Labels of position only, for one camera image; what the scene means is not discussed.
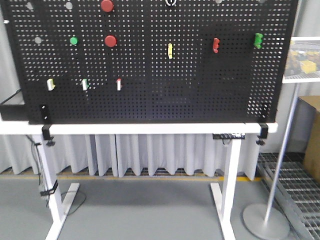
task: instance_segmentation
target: gray floor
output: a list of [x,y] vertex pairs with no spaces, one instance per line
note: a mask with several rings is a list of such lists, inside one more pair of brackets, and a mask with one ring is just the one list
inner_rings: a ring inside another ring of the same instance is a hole
[[[68,190],[70,182],[59,181],[61,192]],[[77,182],[87,199],[68,216],[60,240],[223,239],[209,182],[103,179]],[[77,195],[75,205],[82,198]],[[237,183],[231,217],[237,239],[258,239],[244,227],[241,213],[247,205],[266,203],[267,198],[261,182]],[[0,239],[43,240],[51,223],[36,180],[0,178]]]

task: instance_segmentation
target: yellow floor line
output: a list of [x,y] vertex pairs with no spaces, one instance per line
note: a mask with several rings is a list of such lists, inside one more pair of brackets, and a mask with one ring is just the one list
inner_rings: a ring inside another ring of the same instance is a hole
[[[194,182],[219,182],[223,181],[225,178],[223,176],[219,177],[197,177],[197,176],[124,176],[124,177],[115,177],[115,176],[57,176],[58,180],[113,180],[113,181],[194,181]],[[38,179],[37,176],[32,175],[0,175],[0,179]],[[236,178],[237,182],[259,182],[261,177],[255,177],[251,181],[246,176],[238,176]]]

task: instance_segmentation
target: green button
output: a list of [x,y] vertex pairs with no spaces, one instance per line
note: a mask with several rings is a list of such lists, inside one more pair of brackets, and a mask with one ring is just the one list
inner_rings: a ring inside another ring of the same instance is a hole
[[78,38],[76,36],[73,36],[73,37],[70,38],[70,43],[72,45],[77,45],[79,43],[79,40],[78,40]]

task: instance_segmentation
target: white curtain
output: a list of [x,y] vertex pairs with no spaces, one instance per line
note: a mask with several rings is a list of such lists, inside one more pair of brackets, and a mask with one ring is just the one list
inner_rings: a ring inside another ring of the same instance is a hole
[[[250,179],[255,176],[259,146],[256,134],[247,134],[242,141],[238,172]],[[109,168],[112,174],[123,177],[128,168],[139,176],[143,168],[154,175],[158,168],[175,174],[184,168],[188,175],[195,170],[212,177],[215,171],[225,170],[228,140],[213,140],[212,134],[149,134],[149,135],[56,135],[55,145],[49,148],[55,171],[70,166],[73,173],[84,168],[89,174],[97,171],[103,176]],[[15,174],[36,165],[31,144],[25,136],[0,136],[0,172],[12,167]]]
[[[247,134],[241,144],[238,172],[250,179],[255,177],[259,154],[256,140],[256,134]],[[203,170],[212,177],[217,169],[225,170],[227,143],[213,140],[212,134],[116,135],[118,174],[123,177],[132,168],[139,176],[148,168],[152,176],[157,168],[165,168],[173,175],[184,168],[188,175]]]

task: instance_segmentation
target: perforated metal panel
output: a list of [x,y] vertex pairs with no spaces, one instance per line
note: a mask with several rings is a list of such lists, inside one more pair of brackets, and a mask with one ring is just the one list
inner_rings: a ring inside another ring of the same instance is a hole
[[0,2],[32,124],[275,121],[298,0]]

